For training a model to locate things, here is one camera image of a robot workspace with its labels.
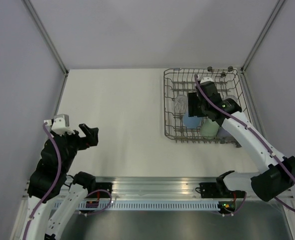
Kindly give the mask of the green plastic cup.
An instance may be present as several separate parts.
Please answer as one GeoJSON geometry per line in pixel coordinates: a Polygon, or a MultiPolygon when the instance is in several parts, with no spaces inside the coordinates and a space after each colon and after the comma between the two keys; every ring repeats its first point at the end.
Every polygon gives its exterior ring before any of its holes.
{"type": "Polygon", "coordinates": [[[204,138],[215,138],[220,126],[216,121],[207,118],[200,127],[200,135],[204,138]]]}

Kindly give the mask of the blue plastic cup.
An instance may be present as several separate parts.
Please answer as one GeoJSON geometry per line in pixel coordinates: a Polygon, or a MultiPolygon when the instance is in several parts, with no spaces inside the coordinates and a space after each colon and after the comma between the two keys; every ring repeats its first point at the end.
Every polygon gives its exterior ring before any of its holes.
{"type": "Polygon", "coordinates": [[[183,125],[188,129],[196,129],[202,125],[202,117],[198,116],[189,116],[188,113],[185,113],[182,117],[183,125]]]}

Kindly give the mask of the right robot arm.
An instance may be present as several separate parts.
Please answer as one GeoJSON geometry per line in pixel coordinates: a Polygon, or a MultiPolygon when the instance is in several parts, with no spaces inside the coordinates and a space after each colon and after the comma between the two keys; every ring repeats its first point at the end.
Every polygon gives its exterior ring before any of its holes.
{"type": "Polygon", "coordinates": [[[264,202],[295,185],[295,157],[276,150],[250,123],[241,106],[232,98],[222,99],[216,84],[196,80],[188,94],[188,114],[206,117],[232,135],[254,162],[257,171],[227,171],[216,179],[216,193],[226,198],[233,191],[252,192],[264,202]]]}

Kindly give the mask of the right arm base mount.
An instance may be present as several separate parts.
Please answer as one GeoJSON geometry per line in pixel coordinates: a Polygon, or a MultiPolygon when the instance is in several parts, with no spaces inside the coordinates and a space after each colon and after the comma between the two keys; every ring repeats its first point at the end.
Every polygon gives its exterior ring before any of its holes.
{"type": "Polygon", "coordinates": [[[243,199],[245,192],[240,190],[220,189],[216,182],[200,182],[195,188],[203,199],[243,199]]]}

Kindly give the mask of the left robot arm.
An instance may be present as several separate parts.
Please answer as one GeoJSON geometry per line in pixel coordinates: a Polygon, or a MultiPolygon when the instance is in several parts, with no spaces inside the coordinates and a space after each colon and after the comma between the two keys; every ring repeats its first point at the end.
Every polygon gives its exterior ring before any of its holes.
{"type": "Polygon", "coordinates": [[[69,133],[67,127],[59,134],[54,127],[47,130],[47,124],[43,124],[48,140],[29,178],[21,240],[59,240],[81,201],[96,194],[95,176],[81,171],[73,176],[67,196],[55,213],[51,213],[77,153],[99,143],[97,127],[90,128],[82,123],[79,128],[85,134],[83,137],[75,130],[69,133]]]}

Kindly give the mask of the purple plastic cup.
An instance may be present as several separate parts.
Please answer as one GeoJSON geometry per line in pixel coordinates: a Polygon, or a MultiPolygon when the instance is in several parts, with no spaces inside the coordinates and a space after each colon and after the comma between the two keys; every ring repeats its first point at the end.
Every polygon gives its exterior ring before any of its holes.
{"type": "Polygon", "coordinates": [[[218,132],[217,132],[217,135],[216,135],[220,140],[225,140],[225,141],[228,141],[228,140],[233,140],[234,137],[227,131],[225,130],[224,128],[220,127],[218,129],[218,132]]]}

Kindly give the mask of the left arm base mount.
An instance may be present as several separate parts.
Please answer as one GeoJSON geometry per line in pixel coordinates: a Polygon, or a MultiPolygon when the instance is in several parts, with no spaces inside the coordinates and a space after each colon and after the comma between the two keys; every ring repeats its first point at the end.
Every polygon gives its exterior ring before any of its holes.
{"type": "MultiPolygon", "coordinates": [[[[113,191],[113,184],[111,182],[97,182],[95,190],[106,190],[111,194],[113,191]]],[[[99,199],[109,198],[109,195],[106,192],[99,191],[94,194],[94,197],[99,199]]]]}

